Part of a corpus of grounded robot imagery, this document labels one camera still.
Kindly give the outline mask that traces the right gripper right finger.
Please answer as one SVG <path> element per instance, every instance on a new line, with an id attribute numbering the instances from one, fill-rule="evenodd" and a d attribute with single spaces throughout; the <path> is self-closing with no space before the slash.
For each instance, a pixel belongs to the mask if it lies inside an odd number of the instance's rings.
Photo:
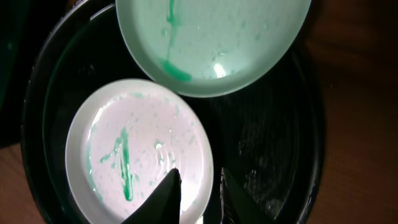
<path id="1" fill-rule="evenodd" d="M 220 183 L 221 224 L 273 224 L 247 192 L 238 184 L 232 173 L 221 169 Z"/>

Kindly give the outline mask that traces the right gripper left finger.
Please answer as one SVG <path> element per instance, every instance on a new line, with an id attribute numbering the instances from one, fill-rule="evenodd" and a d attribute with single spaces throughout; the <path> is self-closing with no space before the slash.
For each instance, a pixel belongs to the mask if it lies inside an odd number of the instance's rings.
<path id="1" fill-rule="evenodd" d="M 146 201 L 122 224 L 179 224 L 181 183 L 179 170 L 171 169 Z"/>

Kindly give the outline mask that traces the white plate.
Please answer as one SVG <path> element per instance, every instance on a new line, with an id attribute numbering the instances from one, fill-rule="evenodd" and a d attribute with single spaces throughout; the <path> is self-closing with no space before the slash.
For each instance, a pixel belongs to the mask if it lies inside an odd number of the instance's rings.
<path id="1" fill-rule="evenodd" d="M 172 170 L 182 180 L 181 223 L 202 223 L 213 185 L 213 156 L 191 107 L 148 80 L 125 79 L 90 95 L 65 146 L 75 203 L 90 223 L 121 223 Z"/>

